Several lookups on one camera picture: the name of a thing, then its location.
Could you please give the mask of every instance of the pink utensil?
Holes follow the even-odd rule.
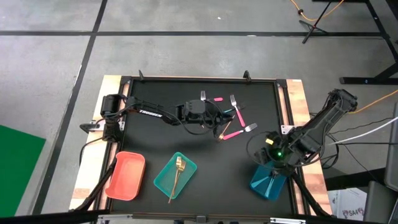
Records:
[[[237,135],[239,135],[239,134],[241,134],[243,132],[249,132],[249,131],[253,130],[256,127],[257,127],[256,123],[250,124],[249,126],[245,127],[243,130],[236,131],[236,132],[231,133],[231,134],[227,134],[226,136],[223,137],[223,140],[230,139],[230,138],[235,137],[235,136],[237,136]]]
[[[244,123],[244,121],[243,121],[241,112],[239,112],[238,107],[236,106],[235,96],[232,94],[232,95],[229,96],[229,97],[231,98],[231,104],[232,104],[232,106],[235,107],[236,114],[238,115],[239,122],[241,123],[241,126],[242,126],[242,127],[245,127],[245,123]]]

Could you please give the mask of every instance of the white cable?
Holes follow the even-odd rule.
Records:
[[[364,134],[360,134],[359,136],[355,136],[355,137],[352,137],[352,138],[348,138],[348,139],[344,139],[344,140],[341,140],[341,141],[337,141],[337,142],[330,143],[329,146],[334,145],[334,144],[339,144],[339,143],[342,143],[342,142],[346,142],[346,141],[349,141],[349,140],[353,140],[353,139],[356,139],[356,138],[363,137],[363,136],[365,136],[365,135],[368,135],[368,134],[370,134],[370,133],[373,133],[373,132],[377,131],[378,129],[384,128],[385,126],[387,126],[387,125],[393,123],[393,122],[394,122],[395,120],[397,120],[397,119],[398,119],[398,117],[396,117],[396,118],[390,120],[389,122],[387,122],[386,124],[383,124],[382,126],[380,126],[380,127],[378,127],[378,128],[375,128],[375,129],[373,129],[373,130],[371,130],[371,131],[368,131],[368,132],[366,132],[366,133],[364,133]]]

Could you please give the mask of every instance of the black tabletop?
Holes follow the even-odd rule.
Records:
[[[257,165],[246,154],[248,139],[261,131],[280,128],[274,84],[134,82],[132,94],[152,103],[173,106],[199,99],[201,90],[206,91],[207,98],[223,97],[220,106],[226,110],[231,108],[229,95],[234,94],[238,104],[246,104],[242,110],[246,125],[257,123],[258,128],[217,143],[212,133],[193,136],[181,126],[170,126],[143,114],[129,114],[122,150],[142,154],[146,159],[146,169],[139,195],[128,202],[112,200],[111,212],[291,215],[292,199],[288,184],[275,202],[264,199],[249,188]],[[188,125],[188,128],[203,131],[198,125]],[[236,116],[226,134],[241,128]],[[251,148],[255,150],[263,145],[264,139],[257,138],[251,143]],[[168,197],[154,185],[154,179],[175,152],[187,156],[198,168],[180,195],[168,204]]]

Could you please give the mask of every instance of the green mat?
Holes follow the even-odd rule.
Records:
[[[45,139],[0,125],[0,217],[15,215]]]

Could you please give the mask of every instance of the gold fork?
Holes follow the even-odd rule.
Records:
[[[175,187],[177,186],[178,178],[180,177],[180,174],[182,172],[184,172],[186,163],[187,162],[182,160],[181,164],[177,167],[177,173],[176,173],[175,180],[174,180],[173,190],[172,190],[172,193],[170,194],[169,203],[172,201],[172,197],[174,196],[174,192],[175,192]]]

